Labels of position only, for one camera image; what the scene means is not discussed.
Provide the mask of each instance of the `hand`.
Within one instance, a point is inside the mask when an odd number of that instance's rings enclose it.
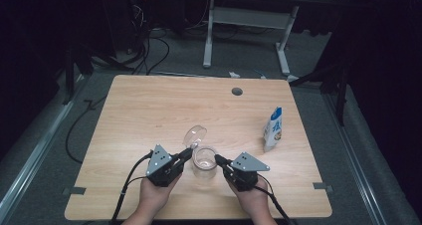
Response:
[[[123,224],[150,224],[155,215],[165,206],[181,174],[176,177],[168,187],[157,187],[149,179],[143,178],[140,182],[139,204],[136,210]]]
[[[228,183],[238,197],[240,206],[251,217],[255,225],[277,224],[271,216],[267,194],[255,188],[250,191],[239,192],[230,182]],[[256,186],[265,190],[268,189],[267,182],[262,177],[258,177]]]

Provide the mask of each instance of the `table leg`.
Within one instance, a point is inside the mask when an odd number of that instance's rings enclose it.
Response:
[[[282,73],[285,76],[288,76],[290,74],[290,69],[289,69],[288,61],[286,59],[286,54],[285,54],[285,47],[288,42],[289,35],[292,31],[293,24],[295,23],[296,16],[298,15],[298,10],[299,10],[299,6],[295,6],[293,8],[292,13],[289,17],[289,21],[286,26],[283,38],[280,40],[279,43],[276,43],[276,49],[277,49],[277,55],[279,56],[280,67],[282,68]]]
[[[211,67],[211,58],[212,58],[212,27],[214,23],[214,0],[210,0],[210,9],[208,15],[208,34],[207,41],[205,42],[205,52],[204,52],[204,68]]]

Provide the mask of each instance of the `desk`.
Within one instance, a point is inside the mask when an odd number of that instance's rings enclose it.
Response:
[[[234,96],[233,88],[243,94]],[[283,108],[283,136],[263,151],[263,127],[275,107]],[[261,172],[292,217],[327,217],[331,207],[289,84],[280,80],[117,76],[111,85],[65,216],[70,220],[108,220],[133,165],[156,144],[182,151],[185,133],[196,124],[208,132],[203,145],[226,158],[247,151],[271,167]],[[147,162],[133,177],[145,175]],[[221,168],[208,186],[199,186],[190,161],[157,219],[242,219],[236,196]],[[130,184],[118,219],[138,202],[139,183]],[[271,213],[281,218],[270,204]]]
[[[205,42],[204,62],[202,64],[203,67],[211,67],[213,46],[212,31],[214,23],[283,29],[282,39],[279,43],[276,44],[276,50],[279,57],[282,73],[285,76],[288,76],[290,74],[290,69],[285,55],[285,47],[295,23],[299,6],[295,5],[291,13],[281,13],[278,12],[277,9],[273,10],[276,10],[276,12],[214,7],[214,0],[210,0],[208,13],[208,33]]]

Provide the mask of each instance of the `blue and white carton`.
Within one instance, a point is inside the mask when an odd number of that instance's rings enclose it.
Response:
[[[277,107],[264,127],[264,152],[273,149],[282,138],[282,108]]]

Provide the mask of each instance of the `table hole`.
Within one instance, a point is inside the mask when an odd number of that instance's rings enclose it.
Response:
[[[243,91],[240,88],[232,89],[232,94],[235,95],[235,96],[240,96],[242,93],[243,93]]]

